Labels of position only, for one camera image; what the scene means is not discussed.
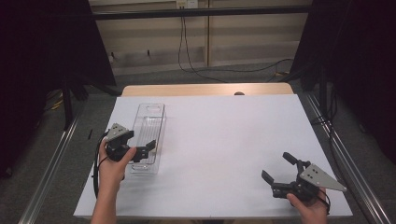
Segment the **person's right hand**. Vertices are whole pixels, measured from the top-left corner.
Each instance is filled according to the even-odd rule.
[[[326,192],[326,189],[320,189],[318,196],[326,200],[326,195],[322,191]],[[289,193],[287,197],[289,202],[299,211],[303,224],[327,223],[327,207],[320,200],[313,199],[313,202],[307,204],[301,202],[294,194]]]

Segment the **black horizontal bar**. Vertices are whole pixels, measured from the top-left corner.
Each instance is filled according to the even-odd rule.
[[[173,17],[202,17],[202,16],[232,16],[232,15],[257,15],[257,14],[290,14],[307,12],[324,12],[335,9],[334,6],[311,7],[226,7],[226,8],[190,8],[166,9],[148,11],[122,11],[122,12],[94,12],[91,15],[55,15],[57,18],[86,19],[86,20],[125,20],[148,18],[173,18]]]

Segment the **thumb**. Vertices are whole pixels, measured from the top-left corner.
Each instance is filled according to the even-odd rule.
[[[122,157],[120,162],[127,165],[128,162],[134,157],[135,153],[136,153],[136,147],[129,148],[129,150],[125,153],[125,155]]]
[[[288,198],[289,202],[295,207],[297,208],[297,210],[301,213],[303,213],[306,209],[305,205],[292,193],[288,193],[286,195],[286,197]]]

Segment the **gray carpet floor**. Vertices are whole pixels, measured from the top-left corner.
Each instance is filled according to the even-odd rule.
[[[264,68],[267,65],[269,64],[234,65],[221,67],[221,69],[254,70]],[[204,71],[199,74],[221,79],[225,82],[267,82],[280,79],[280,77],[274,77],[274,72],[289,71],[290,65],[291,62],[283,62],[276,69],[271,67],[257,72]],[[216,80],[183,71],[122,76],[116,77],[116,80],[120,91],[127,85],[219,83]],[[308,103],[306,95],[308,93],[318,95],[318,88],[315,88],[312,92],[303,92],[299,80],[292,81],[290,85],[294,92],[299,95],[308,118],[314,119],[316,115]],[[73,217],[73,213],[92,167],[97,139],[106,128],[116,98],[92,87],[87,87],[87,90],[90,97],[86,102],[73,101],[74,107],[81,105],[82,114],[73,137],[64,152],[63,159],[60,161],[56,176],[50,184],[35,223],[89,223],[88,220],[83,218]],[[53,102],[48,101],[48,106],[51,106],[51,104]],[[390,220],[396,221],[396,165],[382,154],[375,139],[370,134],[361,131],[360,122],[342,99],[338,100],[338,113],[333,125],[361,174],[382,203]],[[57,110],[46,111],[26,150],[13,167],[13,176],[8,179],[0,179],[0,223],[17,223],[20,220],[64,134],[63,126],[64,111],[62,107]],[[346,199],[352,209],[353,217],[332,218],[329,222],[375,223],[345,168],[342,164],[339,169],[335,165],[327,135],[320,125],[313,125],[313,129],[334,172],[338,176],[344,174],[344,181],[349,186]],[[139,222],[120,221],[120,223]],[[298,218],[280,219],[274,222],[276,224],[300,223]]]

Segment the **wall outlet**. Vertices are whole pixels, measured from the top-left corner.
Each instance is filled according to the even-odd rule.
[[[198,8],[198,0],[187,0],[187,8]]]
[[[187,8],[187,0],[176,0],[176,8]]]

